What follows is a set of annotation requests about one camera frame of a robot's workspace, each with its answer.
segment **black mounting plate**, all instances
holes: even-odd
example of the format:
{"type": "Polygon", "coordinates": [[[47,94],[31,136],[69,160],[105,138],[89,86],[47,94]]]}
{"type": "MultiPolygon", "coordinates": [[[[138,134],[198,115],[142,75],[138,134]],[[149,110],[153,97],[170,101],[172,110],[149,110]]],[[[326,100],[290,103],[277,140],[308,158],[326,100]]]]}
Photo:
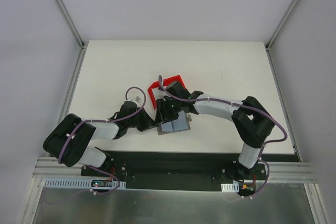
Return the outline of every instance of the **black mounting plate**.
{"type": "MultiPolygon", "coordinates": [[[[116,175],[126,181],[129,189],[221,191],[221,184],[232,184],[227,175],[234,169],[238,153],[168,153],[106,151],[113,158],[116,175]]],[[[263,154],[269,162],[299,162],[297,155],[263,154]]],[[[263,164],[257,164],[253,174],[243,178],[265,180],[263,164]]],[[[83,169],[82,176],[103,176],[83,169]]]]}

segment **metal frame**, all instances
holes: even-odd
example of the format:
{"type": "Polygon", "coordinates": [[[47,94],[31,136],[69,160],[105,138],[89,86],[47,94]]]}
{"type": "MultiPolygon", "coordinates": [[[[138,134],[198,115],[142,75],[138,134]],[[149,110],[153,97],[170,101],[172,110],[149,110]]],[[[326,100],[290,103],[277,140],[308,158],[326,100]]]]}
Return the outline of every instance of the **metal frame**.
{"type": "Polygon", "coordinates": [[[269,42],[266,44],[267,50],[269,50],[273,46],[274,42],[278,38],[279,34],[281,33],[281,31],[284,28],[285,24],[287,23],[287,21],[289,20],[289,18],[292,15],[292,13],[294,12],[294,10],[296,9],[296,7],[298,6],[299,2],[300,2],[300,0],[292,0],[290,2],[287,10],[285,11],[285,14],[281,18],[281,21],[280,21],[279,25],[277,26],[277,28],[275,29],[274,33],[272,34],[269,42]]]}
{"type": "Polygon", "coordinates": [[[75,69],[73,70],[73,73],[72,73],[72,76],[71,76],[69,87],[67,89],[67,94],[66,94],[64,102],[62,104],[62,110],[61,110],[61,113],[59,115],[57,124],[59,124],[69,112],[72,97],[74,96],[73,94],[75,92],[76,84],[77,84],[77,81],[78,81],[80,69],[81,69],[83,61],[84,61],[84,56],[85,56],[85,53],[86,53],[87,45],[88,44],[85,43],[83,45],[83,48],[80,49],[80,52],[79,52],[79,55],[78,55],[78,58],[77,58],[77,62],[76,62],[76,65],[75,65],[75,69]]]}
{"type": "MultiPolygon", "coordinates": [[[[269,181],[272,183],[317,183],[310,163],[302,162],[268,162],[270,167],[269,181]]],[[[67,167],[59,164],[54,157],[40,157],[34,170],[33,178],[82,178],[101,179],[102,177],[82,177],[83,165],[67,167]]]]}
{"type": "Polygon", "coordinates": [[[61,12],[65,22],[67,23],[72,35],[74,36],[75,40],[77,41],[78,45],[82,48],[84,45],[84,42],[74,24],[74,21],[72,20],[63,0],[55,0],[55,3],[61,12]]]}
{"type": "Polygon", "coordinates": [[[279,95],[279,99],[280,99],[280,104],[281,104],[282,110],[283,110],[283,112],[285,114],[285,121],[286,121],[286,125],[287,125],[287,128],[288,128],[288,133],[289,133],[290,139],[292,141],[294,152],[298,155],[300,161],[302,161],[302,158],[301,158],[301,155],[300,155],[300,151],[297,148],[297,145],[296,145],[296,142],[295,142],[295,137],[294,137],[294,134],[293,134],[292,127],[291,127],[291,125],[289,123],[288,113],[287,113],[287,109],[286,109],[285,102],[284,102],[284,96],[282,95],[282,89],[281,89],[281,86],[280,86],[278,75],[277,75],[275,66],[273,64],[271,54],[270,54],[269,50],[267,50],[267,48],[266,48],[266,54],[267,54],[269,65],[271,67],[271,71],[272,71],[272,74],[273,74],[275,86],[276,86],[277,91],[278,91],[278,95],[279,95]]]}
{"type": "MultiPolygon", "coordinates": [[[[71,100],[74,94],[76,83],[79,77],[80,68],[83,63],[83,59],[86,52],[87,44],[82,40],[63,0],[54,0],[57,7],[59,8],[65,22],[67,23],[71,33],[73,34],[77,44],[81,48],[80,54],[78,56],[75,69],[73,71],[71,81],[68,87],[66,98],[62,105],[62,111],[59,115],[59,121],[64,118],[68,113],[71,100]]],[[[292,13],[295,11],[300,0],[292,0],[289,7],[287,8],[285,14],[283,15],[280,23],[278,24],[276,30],[272,34],[269,42],[266,44],[266,51],[270,61],[270,66],[275,77],[275,83],[279,93],[281,106],[285,112],[286,123],[288,125],[289,134],[294,141],[292,129],[288,121],[286,107],[282,99],[281,88],[278,82],[275,68],[272,64],[271,56],[269,54],[269,49],[273,46],[274,42],[281,33],[283,27],[291,17],[292,13]]],[[[317,180],[314,175],[311,164],[309,163],[279,163],[279,162],[269,162],[270,165],[270,178],[269,181],[272,183],[301,183],[305,185],[306,192],[308,195],[311,210],[313,212],[314,220],[316,223],[328,223],[328,217],[326,215],[325,207],[320,196],[319,187],[317,180]]],[[[66,167],[64,165],[59,165],[57,160],[52,157],[40,157],[38,159],[33,178],[30,182],[28,193],[26,195],[24,206],[21,210],[19,216],[19,223],[31,224],[33,223],[34,215],[38,206],[38,201],[41,195],[43,185],[45,183],[45,178],[101,178],[101,177],[81,177],[81,166],[75,165],[73,167],[66,167]]]]}

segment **white cable holder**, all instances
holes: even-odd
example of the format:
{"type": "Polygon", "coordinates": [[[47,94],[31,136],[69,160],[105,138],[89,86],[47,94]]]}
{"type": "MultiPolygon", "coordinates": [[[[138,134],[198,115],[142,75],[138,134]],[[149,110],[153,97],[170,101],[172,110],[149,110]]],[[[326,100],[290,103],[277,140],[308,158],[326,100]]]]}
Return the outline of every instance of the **white cable holder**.
{"type": "MultiPolygon", "coordinates": [[[[77,179],[77,178],[46,178],[45,187],[48,188],[67,188],[67,189],[89,189],[92,191],[92,181],[98,179],[77,179]]],[[[114,189],[118,186],[117,181],[106,182],[106,187],[97,189],[114,189]]],[[[126,182],[120,182],[119,189],[126,189],[126,182]]]]}
{"type": "Polygon", "coordinates": [[[233,182],[233,184],[221,184],[221,189],[223,193],[238,193],[239,183],[233,182]]]}

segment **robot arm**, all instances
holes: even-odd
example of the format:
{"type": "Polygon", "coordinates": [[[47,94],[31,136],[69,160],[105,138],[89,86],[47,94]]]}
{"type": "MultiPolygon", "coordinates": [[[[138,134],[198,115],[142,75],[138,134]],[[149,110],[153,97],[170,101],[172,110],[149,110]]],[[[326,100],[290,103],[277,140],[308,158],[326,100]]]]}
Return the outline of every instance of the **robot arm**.
{"type": "Polygon", "coordinates": [[[273,122],[258,112],[240,108],[231,105],[242,104],[262,110],[268,114],[265,108],[254,97],[247,97],[242,101],[232,101],[231,104],[225,104],[219,101],[213,101],[212,97],[200,91],[189,93],[179,82],[173,82],[166,87],[168,93],[182,99],[207,99],[195,102],[183,102],[170,97],[164,97],[156,101],[158,104],[158,113],[161,114],[161,120],[166,122],[176,117],[176,113],[184,110],[194,114],[208,114],[219,118],[227,119],[233,122],[243,140],[243,149],[238,159],[238,171],[252,169],[258,161],[262,145],[266,137],[274,128],[273,122]]]}
{"type": "MultiPolygon", "coordinates": [[[[142,132],[156,127],[159,123],[176,120],[178,113],[185,111],[186,113],[209,114],[233,122],[241,139],[244,141],[243,149],[237,162],[238,173],[248,172],[248,170],[256,165],[262,145],[274,127],[272,121],[251,110],[218,101],[210,101],[209,99],[214,97],[200,91],[194,91],[190,94],[179,82],[171,83],[166,90],[170,94],[182,99],[206,98],[207,100],[183,102],[165,96],[156,101],[157,112],[155,121],[142,109],[136,115],[116,123],[85,123],[78,129],[69,142],[63,153],[61,162],[66,166],[80,163],[100,167],[102,170],[110,170],[113,165],[111,158],[108,158],[108,154],[102,150],[88,147],[91,139],[117,139],[125,135],[127,129],[130,127],[136,127],[142,132]]],[[[138,97],[132,101],[125,101],[120,111],[115,113],[109,120],[120,119],[134,113],[140,107],[139,102],[138,97]]],[[[257,108],[267,113],[263,106],[253,97],[247,97],[242,101],[234,101],[234,103],[257,108]]],[[[43,145],[44,150],[58,158],[68,136],[81,120],[81,118],[74,114],[67,115],[45,140],[43,145]]]]}

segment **red object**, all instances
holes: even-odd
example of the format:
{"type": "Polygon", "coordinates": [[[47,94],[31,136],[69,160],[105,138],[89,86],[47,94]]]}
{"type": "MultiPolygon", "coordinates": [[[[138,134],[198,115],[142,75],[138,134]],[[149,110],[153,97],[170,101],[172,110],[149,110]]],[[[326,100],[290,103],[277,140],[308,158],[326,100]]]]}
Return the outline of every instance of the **red object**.
{"type": "MultiPolygon", "coordinates": [[[[184,88],[185,88],[185,85],[182,81],[182,78],[180,75],[178,76],[173,76],[173,77],[169,77],[167,79],[164,79],[163,80],[163,85],[164,86],[168,86],[170,83],[174,82],[174,81],[178,81],[184,88]]],[[[149,96],[152,100],[152,103],[153,103],[153,107],[156,109],[156,99],[155,99],[155,96],[153,94],[153,91],[152,89],[155,89],[155,88],[158,88],[160,85],[159,85],[159,82],[156,81],[154,82],[147,90],[148,90],[148,93],[149,93],[149,96]]]]}

